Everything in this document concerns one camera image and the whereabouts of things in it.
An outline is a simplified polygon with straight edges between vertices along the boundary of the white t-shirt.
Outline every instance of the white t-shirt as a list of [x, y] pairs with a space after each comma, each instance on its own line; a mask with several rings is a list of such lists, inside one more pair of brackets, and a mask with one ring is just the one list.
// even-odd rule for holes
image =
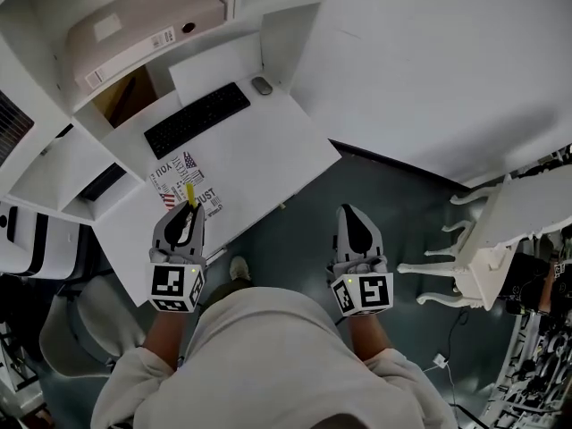
[[418, 366], [395, 349], [364, 364], [319, 305], [276, 288], [239, 290], [211, 306], [175, 373], [147, 349], [127, 352], [91, 427], [123, 421], [135, 429], [456, 427]]

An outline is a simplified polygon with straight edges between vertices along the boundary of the floor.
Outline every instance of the floor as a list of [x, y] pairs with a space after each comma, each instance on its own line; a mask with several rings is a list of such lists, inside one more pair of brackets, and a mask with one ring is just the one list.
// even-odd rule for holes
[[[330, 170], [265, 219], [236, 239], [228, 252], [207, 272], [202, 299], [221, 282], [229, 279], [232, 256], [243, 255], [250, 265], [254, 282], [297, 290], [319, 303], [332, 319], [341, 314], [327, 288], [324, 267], [332, 259], [332, 236], [336, 228], [336, 209], [350, 203], [367, 213], [380, 228], [389, 269], [395, 272], [401, 262], [428, 262], [427, 248], [445, 248], [450, 234], [441, 232], [469, 215], [463, 207], [452, 206], [449, 197], [456, 191], [421, 174], [404, 171], [344, 154]], [[433, 365], [438, 352], [450, 348], [450, 369], [458, 404], [479, 415], [488, 392], [501, 369], [514, 318], [497, 304], [490, 312], [471, 310], [465, 325], [458, 326], [450, 338], [450, 328], [458, 309], [433, 302], [424, 306], [416, 296], [427, 290], [451, 293], [449, 279], [437, 276], [395, 273], [394, 308], [379, 315], [395, 347], [423, 369]], [[153, 309], [146, 304], [135, 309], [141, 325], [147, 328]], [[187, 339], [192, 335], [195, 318], [189, 320]], [[339, 326], [349, 344], [347, 322]], [[46, 402], [57, 427], [88, 427], [91, 411], [105, 380], [63, 380], [43, 369], [41, 383]], [[448, 401], [453, 401], [446, 370], [435, 369], [427, 375]], [[459, 412], [461, 426], [468, 420]]]

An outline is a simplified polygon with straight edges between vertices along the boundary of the black grille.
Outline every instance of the black grille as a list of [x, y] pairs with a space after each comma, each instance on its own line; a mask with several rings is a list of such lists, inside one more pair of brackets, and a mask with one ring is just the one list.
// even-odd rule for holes
[[0, 165], [33, 125], [34, 122], [0, 91]]

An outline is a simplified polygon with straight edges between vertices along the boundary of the yellow marker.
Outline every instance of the yellow marker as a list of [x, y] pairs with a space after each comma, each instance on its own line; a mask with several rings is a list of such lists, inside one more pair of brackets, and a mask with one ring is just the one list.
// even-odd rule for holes
[[195, 190], [191, 183], [187, 183], [187, 197], [189, 198], [189, 203], [193, 208], [197, 208], [197, 200], [195, 199]]

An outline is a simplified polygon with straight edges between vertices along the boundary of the shoe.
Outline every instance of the shoe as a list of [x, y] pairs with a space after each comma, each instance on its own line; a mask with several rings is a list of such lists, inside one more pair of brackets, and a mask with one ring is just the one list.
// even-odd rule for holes
[[231, 279], [234, 281], [238, 278], [250, 281], [250, 273], [248, 273], [248, 264], [244, 257], [235, 256], [231, 261], [231, 268], [229, 270]]

